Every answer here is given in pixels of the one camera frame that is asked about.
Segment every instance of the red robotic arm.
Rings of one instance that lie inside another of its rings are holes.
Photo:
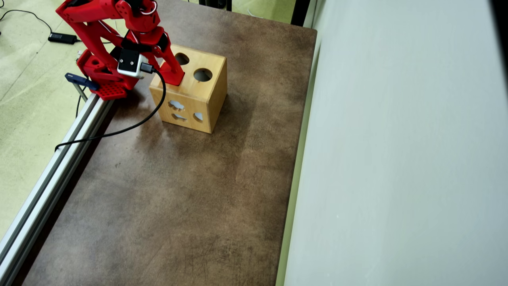
[[[158,24],[157,2],[152,0],[66,0],[57,14],[67,22],[88,48],[77,64],[84,75],[99,84],[95,92],[104,100],[123,98],[138,79],[117,72],[122,48],[139,51],[148,63],[162,74],[164,81],[180,85],[184,72],[171,51],[171,42]],[[125,19],[129,29],[125,36],[103,22],[104,19]],[[107,52],[101,38],[115,48]],[[155,59],[163,58],[160,67]]]

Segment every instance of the circular hole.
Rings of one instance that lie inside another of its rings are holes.
[[[179,52],[179,53],[177,53],[177,54],[175,55],[175,59],[177,60],[177,62],[178,62],[181,66],[186,65],[186,64],[188,64],[188,63],[189,63],[189,57],[188,57],[186,54],[181,53],[181,52]]]
[[[209,81],[212,78],[212,72],[209,69],[197,69],[194,72],[194,78],[199,81]]]

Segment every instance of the floor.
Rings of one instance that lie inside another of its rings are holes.
[[[54,32],[74,34],[54,12],[62,0],[5,0],[0,9],[36,12]],[[289,23],[295,0],[233,0],[233,12]],[[122,34],[122,20],[106,21]],[[49,28],[33,15],[10,12],[0,22],[0,237],[16,216],[72,124],[78,94],[64,75],[75,65],[82,43],[47,41]]]

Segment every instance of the blue clamp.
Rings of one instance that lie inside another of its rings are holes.
[[[75,75],[75,74],[72,74],[70,72],[66,73],[65,74],[65,78],[67,79],[68,82],[70,83],[75,83],[75,84],[79,84],[79,85],[83,85],[93,91],[96,91],[99,89],[99,85],[89,79],[86,79],[82,76],[79,76],[79,75]]]

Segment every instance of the wire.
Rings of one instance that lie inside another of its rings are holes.
[[[102,42],[103,44],[111,44],[111,42]]]
[[[48,25],[48,23],[46,23],[43,19],[41,19],[41,18],[37,17],[37,15],[36,15],[34,12],[30,12],[30,11],[25,11],[25,10],[16,10],[16,9],[14,9],[14,10],[9,10],[9,11],[7,11],[7,12],[5,12],[5,13],[3,14],[3,16],[0,18],[0,21],[2,21],[2,19],[5,17],[5,15],[7,15],[7,13],[9,13],[9,12],[13,12],[13,11],[25,12],[25,13],[30,13],[30,14],[32,14],[33,16],[35,16],[35,18],[37,18],[38,20],[40,20],[41,22],[43,22],[44,24],[46,24],[46,26],[48,26],[49,31],[50,31],[51,33],[53,32],[53,29],[52,29],[52,28]]]
[[[78,98],[79,98],[78,99],[78,105],[76,106],[76,118],[78,118],[79,103],[81,102],[81,96],[79,96]]]
[[[95,136],[95,137],[89,137],[89,138],[84,138],[84,139],[80,139],[80,140],[75,140],[75,141],[69,141],[69,142],[65,142],[65,143],[60,143],[58,144],[56,147],[55,147],[55,152],[56,150],[58,150],[59,147],[61,146],[65,146],[65,145],[70,145],[70,144],[74,144],[74,143],[80,143],[80,142],[86,142],[86,141],[90,141],[90,140],[95,140],[95,139],[100,139],[100,138],[104,138],[104,137],[109,137],[109,136],[114,136],[114,135],[118,135],[120,133],[124,133],[124,132],[127,132],[129,130],[132,130],[138,126],[140,126],[141,124],[147,122],[150,118],[152,118],[152,116],[159,110],[159,108],[162,106],[162,104],[164,103],[164,99],[166,98],[166,82],[164,81],[164,78],[162,77],[161,73],[159,73],[158,70],[156,70],[155,68],[152,68],[152,71],[154,73],[156,73],[160,78],[161,78],[161,82],[162,82],[162,98],[161,98],[161,101],[159,102],[159,104],[155,107],[155,109],[152,111],[152,113],[150,113],[145,119],[143,119],[142,121],[140,121],[139,123],[137,124],[134,124],[130,127],[127,127],[125,129],[122,129],[122,130],[118,130],[116,132],[112,132],[112,133],[108,133],[108,134],[103,134],[103,135],[99,135],[99,136]]]

